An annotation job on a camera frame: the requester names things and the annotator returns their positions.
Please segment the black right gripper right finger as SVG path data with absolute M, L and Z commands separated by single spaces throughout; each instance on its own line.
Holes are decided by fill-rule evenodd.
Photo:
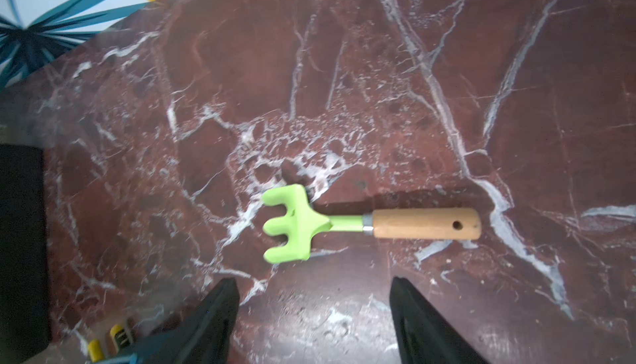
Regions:
M 408 279 L 393 278 L 389 304 L 401 362 L 486 362 Z

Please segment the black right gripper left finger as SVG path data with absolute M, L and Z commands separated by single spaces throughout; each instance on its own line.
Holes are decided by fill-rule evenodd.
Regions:
M 226 363 L 239 312 L 236 280 L 221 280 L 181 324 L 126 347 L 140 363 Z

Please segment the green rake wooden handle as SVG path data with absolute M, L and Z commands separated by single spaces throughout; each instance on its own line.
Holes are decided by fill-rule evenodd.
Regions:
M 482 223 L 473 208 L 379 209 L 362 215 L 324 215 L 310 205 L 306 190 L 299 184 L 271 188 L 262 196 L 269 207 L 283 206 L 286 213 L 263 224 L 268 236 L 285 236 L 282 246 L 263 254 L 276 265 L 306 261 L 311 242 L 320 233 L 364 233 L 378 239 L 454 240 L 480 238 Z

